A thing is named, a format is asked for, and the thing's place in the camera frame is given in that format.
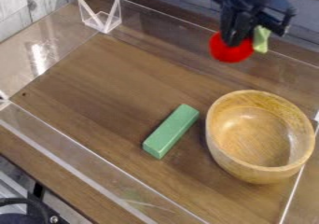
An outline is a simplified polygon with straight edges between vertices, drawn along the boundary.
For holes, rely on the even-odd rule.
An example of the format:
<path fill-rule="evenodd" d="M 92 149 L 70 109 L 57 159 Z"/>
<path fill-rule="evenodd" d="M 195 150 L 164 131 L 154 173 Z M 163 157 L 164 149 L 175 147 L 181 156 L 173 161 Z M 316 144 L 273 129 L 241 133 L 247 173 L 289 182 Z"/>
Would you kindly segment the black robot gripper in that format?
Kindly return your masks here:
<path fill-rule="evenodd" d="M 296 15 L 296 8 L 288 0 L 211 1 L 220 5 L 220 34 L 231 47 L 240 45 L 257 25 L 283 36 Z"/>

